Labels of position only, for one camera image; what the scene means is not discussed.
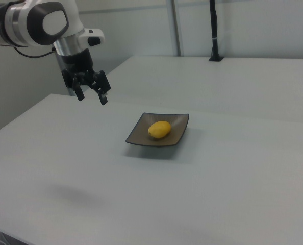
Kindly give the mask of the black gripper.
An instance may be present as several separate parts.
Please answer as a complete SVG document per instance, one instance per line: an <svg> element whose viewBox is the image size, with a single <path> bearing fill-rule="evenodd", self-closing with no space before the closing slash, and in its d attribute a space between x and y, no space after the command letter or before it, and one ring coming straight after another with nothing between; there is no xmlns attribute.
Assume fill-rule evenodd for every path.
<svg viewBox="0 0 303 245"><path fill-rule="evenodd" d="M103 70L99 72L93 70L90 51L85 49L74 55L60 57L64 64L61 74L67 89L72 90L77 99L82 101L85 96L77 74L88 75L88 86L98 94L100 103L105 105L108 102L107 93L111 86Z"/></svg>

